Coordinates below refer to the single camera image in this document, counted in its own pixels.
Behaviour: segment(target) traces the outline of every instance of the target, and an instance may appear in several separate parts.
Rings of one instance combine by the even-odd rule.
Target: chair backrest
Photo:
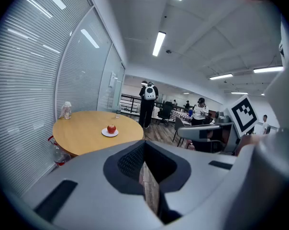
[[[171,103],[171,104],[168,104],[168,103],[166,102],[166,103],[164,104],[164,106],[163,106],[162,116],[166,116],[166,117],[170,116],[172,109],[173,109],[172,103]]]
[[[176,117],[175,124],[174,124],[174,129],[177,131],[181,127],[185,127],[185,125],[184,125],[182,119],[180,119],[179,117]]]

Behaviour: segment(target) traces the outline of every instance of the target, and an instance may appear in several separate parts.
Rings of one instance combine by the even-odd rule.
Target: black pants
[[[154,101],[141,101],[139,124],[141,127],[148,127],[151,123]]]
[[[204,119],[198,120],[198,119],[192,118],[192,120],[191,120],[191,126],[201,125],[201,124],[203,124],[203,121],[204,121]]]

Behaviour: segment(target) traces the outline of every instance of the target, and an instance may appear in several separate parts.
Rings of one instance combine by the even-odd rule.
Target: black cap
[[[205,102],[205,99],[204,98],[199,98],[198,103],[203,103],[203,102]]]

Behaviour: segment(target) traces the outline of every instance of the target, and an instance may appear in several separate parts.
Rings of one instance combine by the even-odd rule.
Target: person in white shirt
[[[268,122],[267,122],[267,118],[268,118],[267,115],[264,115],[264,116],[263,116],[263,121],[264,121],[264,123],[263,123],[263,128],[262,128],[262,130],[261,130],[261,135],[267,134],[267,129],[268,129],[268,126],[269,126],[269,124],[268,124]]]
[[[193,107],[193,115],[191,120],[191,125],[201,125],[205,119],[205,117],[208,116],[208,107],[205,104],[204,98],[199,98],[198,104],[194,105]]]

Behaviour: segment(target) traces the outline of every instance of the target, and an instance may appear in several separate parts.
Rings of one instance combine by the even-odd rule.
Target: white backpack
[[[155,90],[154,90],[154,85],[149,83],[144,91],[144,99],[147,101],[150,100],[155,100],[156,96],[155,96]]]

